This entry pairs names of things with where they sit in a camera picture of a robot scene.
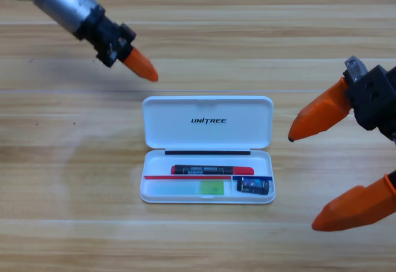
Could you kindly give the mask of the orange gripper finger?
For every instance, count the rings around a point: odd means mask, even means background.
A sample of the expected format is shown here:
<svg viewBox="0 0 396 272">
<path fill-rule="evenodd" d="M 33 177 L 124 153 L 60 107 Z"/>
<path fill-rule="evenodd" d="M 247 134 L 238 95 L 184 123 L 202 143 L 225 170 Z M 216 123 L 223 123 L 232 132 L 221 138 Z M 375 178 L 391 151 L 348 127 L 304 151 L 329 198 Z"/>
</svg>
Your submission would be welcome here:
<svg viewBox="0 0 396 272">
<path fill-rule="evenodd" d="M 343 231 L 374 224 L 395 213 L 395 175 L 364 187 L 353 187 L 335 198 L 317 215 L 312 223 L 315 231 Z"/>
</svg>

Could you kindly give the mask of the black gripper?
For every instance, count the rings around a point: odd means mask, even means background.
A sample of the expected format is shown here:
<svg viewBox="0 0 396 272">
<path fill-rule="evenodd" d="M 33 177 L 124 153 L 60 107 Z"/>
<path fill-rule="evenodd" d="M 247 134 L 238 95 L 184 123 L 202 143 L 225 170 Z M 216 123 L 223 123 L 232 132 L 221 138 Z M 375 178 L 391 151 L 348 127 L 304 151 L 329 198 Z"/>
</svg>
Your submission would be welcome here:
<svg viewBox="0 0 396 272">
<path fill-rule="evenodd" d="M 336 84 L 305 106 L 293 121 L 288 139 L 307 138 L 333 127 L 353 109 L 365 130 L 379 129 L 395 141 L 395 68 L 371 70 L 356 56 L 345 61 L 346 71 Z"/>
<path fill-rule="evenodd" d="M 91 9 L 88 17 L 75 32 L 75 37 L 87 40 L 93 45 L 97 59 L 105 66 L 111 67 L 116 60 L 120 60 L 140 78 L 151 82 L 158 81 L 158 72 L 153 64 L 131 45 L 136 38 L 135 31 L 125 23 L 118 25 L 107 18 L 102 6 Z"/>
</svg>

